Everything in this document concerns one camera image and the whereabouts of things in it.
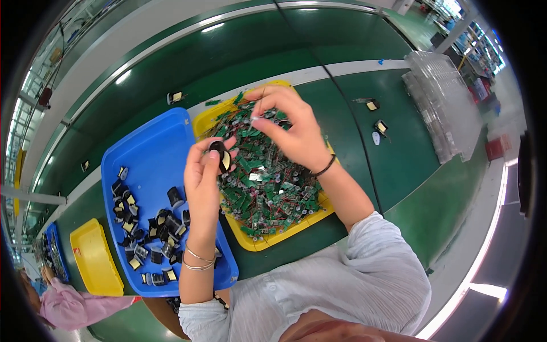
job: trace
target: blue bin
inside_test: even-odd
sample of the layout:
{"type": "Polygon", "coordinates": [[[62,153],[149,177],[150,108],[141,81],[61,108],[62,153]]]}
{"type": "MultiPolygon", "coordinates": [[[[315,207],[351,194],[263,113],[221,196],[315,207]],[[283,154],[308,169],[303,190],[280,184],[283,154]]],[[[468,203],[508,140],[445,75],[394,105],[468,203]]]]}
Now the blue bin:
{"type": "MultiPolygon", "coordinates": [[[[129,172],[123,183],[129,186],[136,204],[140,207],[138,226],[147,231],[148,219],[154,218],[158,210],[161,208],[172,210],[167,197],[167,191],[170,188],[176,186],[182,197],[186,199],[183,192],[184,167],[190,146],[194,143],[188,112],[183,108],[174,108],[142,125],[111,146],[104,153],[101,162],[104,205],[110,232],[129,284],[143,297],[176,297],[179,295],[178,281],[171,281],[164,286],[149,286],[142,283],[141,273],[161,274],[161,268],[170,267],[165,257],[161,265],[152,263],[150,252],[144,260],[144,265],[133,271],[125,257],[124,248],[117,245],[117,242],[122,242],[124,239],[124,230],[121,224],[114,223],[114,202],[110,188],[118,179],[120,167],[128,167],[129,172]]],[[[182,211],[187,209],[188,203],[185,203],[173,213],[181,218],[182,211]]],[[[190,229],[191,225],[183,234],[179,249],[184,249],[190,229]]],[[[235,284],[239,275],[220,222],[217,222],[216,245],[222,257],[214,270],[213,288],[220,290],[235,284]]],[[[150,251],[152,246],[161,248],[163,242],[155,239],[152,243],[145,245],[145,248],[150,251]]],[[[179,279],[181,265],[176,263],[172,267],[179,279]]]]}
{"type": "Polygon", "coordinates": [[[64,275],[61,275],[59,274],[59,272],[57,272],[57,277],[62,282],[68,282],[68,278],[70,277],[70,275],[68,274],[65,257],[63,256],[63,249],[59,241],[59,235],[57,234],[57,226],[55,225],[55,223],[51,222],[49,226],[45,229],[45,237],[46,239],[48,239],[49,252],[51,253],[52,256],[54,254],[52,246],[55,245],[55,248],[57,249],[59,254],[59,260],[61,261],[61,267],[63,268],[63,271],[65,272],[64,275]]]}

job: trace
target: stacked plastic trays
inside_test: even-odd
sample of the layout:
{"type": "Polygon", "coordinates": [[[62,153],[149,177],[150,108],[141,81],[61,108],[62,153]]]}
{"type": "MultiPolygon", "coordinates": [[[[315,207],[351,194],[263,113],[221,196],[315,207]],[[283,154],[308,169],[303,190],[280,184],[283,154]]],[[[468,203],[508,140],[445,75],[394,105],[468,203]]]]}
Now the stacked plastic trays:
{"type": "Polygon", "coordinates": [[[482,119],[463,78],[446,55],[413,51],[403,75],[409,94],[422,114],[441,164],[460,154],[471,159],[482,119]]]}

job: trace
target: silver bangle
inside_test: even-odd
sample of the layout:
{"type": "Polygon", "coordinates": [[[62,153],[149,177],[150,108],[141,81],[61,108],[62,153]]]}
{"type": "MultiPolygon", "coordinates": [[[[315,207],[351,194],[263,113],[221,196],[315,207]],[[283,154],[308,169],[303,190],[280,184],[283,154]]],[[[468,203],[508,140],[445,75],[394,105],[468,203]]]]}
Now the silver bangle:
{"type": "Polygon", "coordinates": [[[186,266],[186,268],[189,269],[189,270],[193,270],[193,271],[205,271],[205,270],[208,270],[208,269],[210,269],[211,267],[214,266],[214,261],[211,262],[211,263],[209,263],[209,264],[207,264],[207,265],[205,265],[205,266],[197,266],[197,267],[189,266],[189,265],[187,265],[186,262],[184,262],[184,261],[182,262],[182,264],[183,264],[184,266],[186,266]]]}
{"type": "Polygon", "coordinates": [[[198,258],[199,260],[203,260],[203,261],[208,262],[208,263],[214,263],[215,259],[217,258],[217,257],[215,257],[215,259],[213,259],[213,260],[203,259],[202,257],[199,257],[196,253],[192,252],[188,248],[188,243],[185,243],[184,246],[185,246],[186,250],[188,251],[188,253],[192,254],[194,257],[198,258]]]}

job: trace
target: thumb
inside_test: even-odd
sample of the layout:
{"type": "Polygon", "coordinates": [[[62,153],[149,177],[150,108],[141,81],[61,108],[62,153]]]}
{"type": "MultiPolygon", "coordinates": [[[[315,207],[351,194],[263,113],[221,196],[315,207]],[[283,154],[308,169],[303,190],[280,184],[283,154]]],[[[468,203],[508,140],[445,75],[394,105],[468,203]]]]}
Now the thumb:
{"type": "Polygon", "coordinates": [[[257,130],[269,136],[279,147],[284,146],[288,141],[289,133],[268,119],[258,118],[252,121],[252,125],[257,130]]]}
{"type": "Polygon", "coordinates": [[[217,150],[209,151],[207,162],[203,168],[203,176],[201,182],[217,183],[217,174],[220,162],[220,155],[217,150]]]}

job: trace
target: pink shirt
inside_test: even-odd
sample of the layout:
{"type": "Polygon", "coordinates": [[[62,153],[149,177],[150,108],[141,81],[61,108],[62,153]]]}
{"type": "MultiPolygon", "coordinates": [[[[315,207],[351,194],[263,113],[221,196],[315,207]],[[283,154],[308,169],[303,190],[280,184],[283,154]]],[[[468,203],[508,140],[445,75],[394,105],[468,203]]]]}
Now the pink shirt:
{"type": "Polygon", "coordinates": [[[40,298],[40,316],[57,328],[75,330],[128,308],[134,297],[102,297],[78,292],[74,287],[53,278],[40,298]]]}

